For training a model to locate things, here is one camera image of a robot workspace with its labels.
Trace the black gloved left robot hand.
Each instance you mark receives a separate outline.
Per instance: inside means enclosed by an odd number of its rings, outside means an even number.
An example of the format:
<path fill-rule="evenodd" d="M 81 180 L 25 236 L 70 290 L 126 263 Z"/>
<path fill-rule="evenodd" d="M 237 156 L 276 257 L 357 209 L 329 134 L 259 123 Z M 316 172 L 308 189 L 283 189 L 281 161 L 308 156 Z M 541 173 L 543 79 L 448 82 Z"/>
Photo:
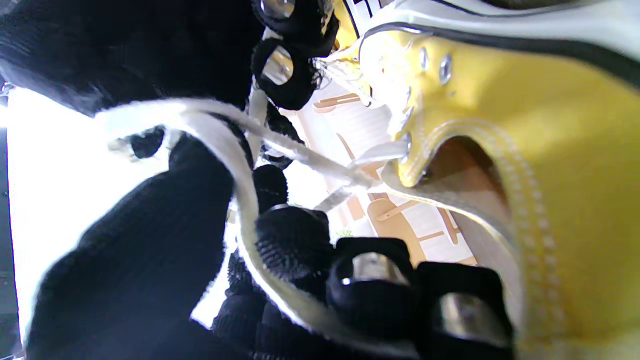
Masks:
<path fill-rule="evenodd" d="M 253 172 L 258 250 L 295 287 L 378 339 L 413 340 L 423 360 L 512 360 L 498 274 L 457 263 L 414 268 L 397 238 L 330 244 L 327 216 L 288 206 L 281 169 Z M 226 167 L 185 137 L 169 168 L 124 196 L 44 276 L 28 360 L 381 360 L 295 325 L 238 253 L 211 328 L 191 314 L 225 257 Z"/>

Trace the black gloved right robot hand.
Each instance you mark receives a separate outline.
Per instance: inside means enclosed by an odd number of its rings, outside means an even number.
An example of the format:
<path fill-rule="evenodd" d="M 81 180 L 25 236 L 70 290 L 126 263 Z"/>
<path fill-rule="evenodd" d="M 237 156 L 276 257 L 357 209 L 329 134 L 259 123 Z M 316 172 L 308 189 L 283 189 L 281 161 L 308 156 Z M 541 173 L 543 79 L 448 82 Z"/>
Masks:
<path fill-rule="evenodd" d="M 324 0 L 21 0 L 1 16 L 9 84 L 96 119 L 163 173 L 249 176 L 265 154 L 330 161 L 270 128 L 316 89 L 339 22 Z"/>

